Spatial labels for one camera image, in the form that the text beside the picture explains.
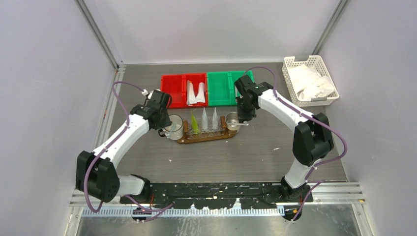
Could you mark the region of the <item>white toothbrush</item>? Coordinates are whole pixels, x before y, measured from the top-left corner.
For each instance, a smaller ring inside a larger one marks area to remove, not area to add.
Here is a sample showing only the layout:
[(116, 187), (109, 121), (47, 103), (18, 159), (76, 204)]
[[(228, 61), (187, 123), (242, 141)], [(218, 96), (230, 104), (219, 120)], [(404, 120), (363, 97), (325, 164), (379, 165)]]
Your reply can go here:
[(177, 127), (177, 124), (173, 122), (168, 133), (168, 138), (172, 136), (172, 133), (176, 130), (176, 127)]
[(237, 122), (229, 122), (229, 123), (227, 123), (228, 125), (230, 125), (230, 126), (248, 126), (249, 125), (249, 123), (247, 122), (247, 121), (244, 121), (243, 123), (237, 123)]

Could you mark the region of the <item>shiny metal cup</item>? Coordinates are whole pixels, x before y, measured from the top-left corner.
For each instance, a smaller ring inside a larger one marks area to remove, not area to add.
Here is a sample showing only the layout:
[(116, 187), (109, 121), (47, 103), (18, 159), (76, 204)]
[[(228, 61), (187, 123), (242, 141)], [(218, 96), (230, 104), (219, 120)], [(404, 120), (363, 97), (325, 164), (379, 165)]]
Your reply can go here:
[(239, 132), (240, 125), (237, 112), (230, 112), (226, 114), (225, 121), (227, 125), (227, 131), (229, 134), (237, 134)]

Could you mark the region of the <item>white enamel mug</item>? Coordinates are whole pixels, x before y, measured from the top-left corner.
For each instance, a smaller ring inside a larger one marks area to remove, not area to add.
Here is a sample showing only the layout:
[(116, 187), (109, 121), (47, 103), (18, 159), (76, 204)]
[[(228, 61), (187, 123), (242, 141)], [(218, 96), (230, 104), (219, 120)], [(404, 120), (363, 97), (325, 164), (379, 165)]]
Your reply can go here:
[(180, 140), (183, 137), (183, 119), (176, 114), (169, 115), (169, 118), (172, 124), (158, 130), (158, 135), (173, 141)]

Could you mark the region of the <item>grey toothpaste tube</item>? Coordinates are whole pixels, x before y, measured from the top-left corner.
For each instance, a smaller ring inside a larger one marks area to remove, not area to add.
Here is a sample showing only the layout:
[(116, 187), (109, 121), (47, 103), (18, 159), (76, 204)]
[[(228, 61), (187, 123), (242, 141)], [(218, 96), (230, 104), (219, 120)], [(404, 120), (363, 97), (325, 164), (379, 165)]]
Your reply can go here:
[(214, 130), (216, 130), (218, 126), (219, 126), (218, 114), (217, 114), (216, 107), (215, 107), (213, 111), (213, 116), (212, 116), (212, 127)]

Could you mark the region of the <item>lime green toothpaste tube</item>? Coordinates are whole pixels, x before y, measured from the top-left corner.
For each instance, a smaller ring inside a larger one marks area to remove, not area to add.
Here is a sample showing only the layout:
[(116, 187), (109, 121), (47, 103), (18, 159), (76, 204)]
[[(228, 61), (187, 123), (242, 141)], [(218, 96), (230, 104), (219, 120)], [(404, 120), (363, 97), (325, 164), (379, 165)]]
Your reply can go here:
[(191, 114), (191, 126), (192, 126), (192, 130), (194, 134), (198, 134), (199, 133), (199, 126), (197, 123), (197, 120), (193, 114), (193, 112), (190, 112)]

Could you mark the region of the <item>clear acrylic wooden rack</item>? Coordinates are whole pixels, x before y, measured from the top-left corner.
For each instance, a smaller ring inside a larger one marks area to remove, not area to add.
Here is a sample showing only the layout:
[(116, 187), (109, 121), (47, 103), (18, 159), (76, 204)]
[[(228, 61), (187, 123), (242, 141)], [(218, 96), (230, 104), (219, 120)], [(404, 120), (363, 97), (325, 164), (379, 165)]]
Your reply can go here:
[(203, 129), (202, 119), (195, 118), (197, 129), (192, 126), (192, 119), (185, 120), (184, 123), (184, 136), (186, 140), (197, 140), (220, 137), (226, 134), (226, 124), (224, 116), (218, 117), (217, 126), (212, 125), (212, 117), (208, 117), (208, 127)]

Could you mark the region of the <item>brown oval wooden tray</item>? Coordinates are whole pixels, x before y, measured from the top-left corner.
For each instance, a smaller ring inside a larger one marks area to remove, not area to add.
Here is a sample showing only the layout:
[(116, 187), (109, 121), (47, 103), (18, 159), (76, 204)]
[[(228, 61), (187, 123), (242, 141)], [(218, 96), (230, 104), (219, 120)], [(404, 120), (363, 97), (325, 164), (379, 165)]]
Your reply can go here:
[(179, 144), (193, 144), (207, 141), (224, 140), (234, 137), (238, 130), (230, 130), (227, 127), (221, 127), (220, 130), (203, 131), (195, 134), (191, 126), (183, 128), (183, 136), (176, 140)]

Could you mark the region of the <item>white toothpaste tube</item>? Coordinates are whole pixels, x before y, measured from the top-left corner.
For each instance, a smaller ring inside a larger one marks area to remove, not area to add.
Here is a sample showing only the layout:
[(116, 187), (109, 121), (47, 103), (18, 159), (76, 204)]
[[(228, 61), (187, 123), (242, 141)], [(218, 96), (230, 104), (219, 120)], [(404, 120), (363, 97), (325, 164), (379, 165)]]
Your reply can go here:
[(187, 105), (194, 105), (196, 104), (196, 95), (194, 91), (194, 86), (191, 81), (187, 81)]
[(200, 82), (198, 86), (198, 94), (196, 95), (196, 102), (197, 103), (205, 103), (206, 96), (205, 96), (205, 83)]
[(207, 117), (207, 113), (206, 113), (206, 108), (203, 108), (201, 125), (202, 125), (202, 130), (203, 131), (208, 130), (208, 117)]

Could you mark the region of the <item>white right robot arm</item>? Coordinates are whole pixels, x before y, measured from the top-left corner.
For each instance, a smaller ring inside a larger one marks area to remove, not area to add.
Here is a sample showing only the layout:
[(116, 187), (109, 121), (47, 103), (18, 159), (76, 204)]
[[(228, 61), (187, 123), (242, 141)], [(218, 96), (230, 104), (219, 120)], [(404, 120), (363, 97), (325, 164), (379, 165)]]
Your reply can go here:
[(334, 148), (331, 132), (326, 128), (326, 115), (305, 112), (274, 91), (267, 82), (254, 83), (248, 75), (234, 83), (239, 95), (236, 97), (238, 121), (247, 124), (262, 109), (283, 122), (294, 134), (293, 155), (289, 171), (281, 179), (278, 192), (281, 197), (293, 202), (306, 189), (307, 175)]

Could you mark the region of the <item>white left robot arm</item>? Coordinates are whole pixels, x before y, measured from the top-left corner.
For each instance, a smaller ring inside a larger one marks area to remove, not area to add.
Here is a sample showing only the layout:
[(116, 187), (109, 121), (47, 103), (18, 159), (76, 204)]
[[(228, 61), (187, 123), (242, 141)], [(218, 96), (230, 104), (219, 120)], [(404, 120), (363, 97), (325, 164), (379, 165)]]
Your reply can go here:
[(139, 104), (127, 112), (126, 121), (102, 145), (93, 151), (82, 151), (77, 157), (76, 189), (84, 193), (87, 203), (96, 198), (104, 203), (116, 196), (132, 195), (138, 203), (146, 203), (151, 191), (148, 181), (138, 175), (121, 176), (117, 166), (128, 150), (151, 129), (170, 126), (168, 109), (172, 96), (153, 90)]

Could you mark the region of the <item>green plastic bin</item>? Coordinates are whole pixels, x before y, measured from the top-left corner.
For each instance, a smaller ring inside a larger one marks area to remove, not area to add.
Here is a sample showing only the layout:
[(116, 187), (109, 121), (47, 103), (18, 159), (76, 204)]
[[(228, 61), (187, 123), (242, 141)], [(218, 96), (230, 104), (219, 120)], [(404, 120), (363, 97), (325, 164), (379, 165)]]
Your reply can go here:
[(229, 106), (232, 104), (229, 72), (208, 72), (208, 105)]
[(239, 91), (236, 89), (235, 82), (242, 77), (243, 75), (248, 75), (251, 79), (251, 81), (254, 81), (253, 73), (251, 70), (248, 72), (245, 71), (229, 71), (229, 84), (231, 86), (231, 97), (232, 97), (232, 105), (236, 105), (236, 97), (240, 96)]

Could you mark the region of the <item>red plastic bin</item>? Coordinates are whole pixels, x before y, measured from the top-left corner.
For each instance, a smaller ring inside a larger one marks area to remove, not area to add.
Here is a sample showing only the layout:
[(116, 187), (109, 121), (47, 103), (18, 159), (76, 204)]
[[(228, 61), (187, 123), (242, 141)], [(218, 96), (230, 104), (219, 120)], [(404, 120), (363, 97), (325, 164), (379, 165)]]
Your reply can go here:
[(172, 97), (171, 109), (180, 109), (186, 107), (185, 95), (185, 75), (168, 74), (161, 76), (162, 92), (168, 93)]
[[(195, 95), (198, 94), (198, 86), (200, 82), (205, 83), (205, 103), (196, 103), (194, 105), (187, 105), (187, 81), (191, 81), (194, 86)], [(185, 95), (186, 95), (186, 108), (188, 107), (207, 107), (208, 106), (208, 85), (207, 85), (207, 74), (206, 73), (188, 73), (185, 74)]]

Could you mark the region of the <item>white crumpled cloth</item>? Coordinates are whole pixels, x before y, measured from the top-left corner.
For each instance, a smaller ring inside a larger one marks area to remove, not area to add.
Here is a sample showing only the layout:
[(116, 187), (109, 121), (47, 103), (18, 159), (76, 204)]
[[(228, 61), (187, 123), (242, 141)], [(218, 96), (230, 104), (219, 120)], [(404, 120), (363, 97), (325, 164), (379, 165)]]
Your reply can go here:
[(288, 69), (288, 73), (299, 99), (325, 98), (335, 92), (328, 76), (322, 76), (305, 64)]

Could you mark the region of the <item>white perforated plastic basket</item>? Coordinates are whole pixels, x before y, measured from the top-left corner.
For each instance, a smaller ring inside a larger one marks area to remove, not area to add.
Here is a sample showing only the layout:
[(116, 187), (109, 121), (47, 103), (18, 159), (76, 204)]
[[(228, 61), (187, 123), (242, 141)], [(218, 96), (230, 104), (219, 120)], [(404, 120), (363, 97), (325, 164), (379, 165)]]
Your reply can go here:
[(327, 106), (339, 98), (336, 86), (319, 55), (285, 57), (282, 73), (291, 100), (299, 107)]

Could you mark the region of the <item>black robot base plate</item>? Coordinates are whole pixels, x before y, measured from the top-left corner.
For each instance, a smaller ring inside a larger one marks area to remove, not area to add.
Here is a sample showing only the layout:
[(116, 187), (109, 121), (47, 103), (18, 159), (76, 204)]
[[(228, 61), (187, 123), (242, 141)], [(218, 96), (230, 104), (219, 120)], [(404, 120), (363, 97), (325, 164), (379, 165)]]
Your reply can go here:
[(173, 209), (270, 209), (277, 203), (312, 201), (309, 185), (290, 190), (274, 182), (147, 183), (139, 195), (121, 197), (122, 204), (151, 204)]

